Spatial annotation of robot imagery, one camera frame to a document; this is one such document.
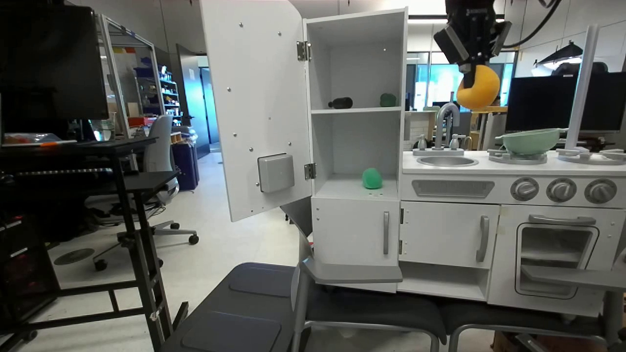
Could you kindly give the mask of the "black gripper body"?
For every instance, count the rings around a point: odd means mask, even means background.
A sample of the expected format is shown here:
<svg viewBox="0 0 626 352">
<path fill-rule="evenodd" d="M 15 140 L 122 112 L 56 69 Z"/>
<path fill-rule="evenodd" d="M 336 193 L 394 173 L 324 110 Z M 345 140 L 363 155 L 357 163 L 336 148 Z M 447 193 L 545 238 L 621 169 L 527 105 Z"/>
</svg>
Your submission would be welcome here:
<svg viewBox="0 0 626 352">
<path fill-rule="evenodd" d="M 498 20 L 494 0 L 445 0 L 445 28 L 433 42 L 451 65 L 482 65 L 496 58 L 512 28 Z"/>
</svg>

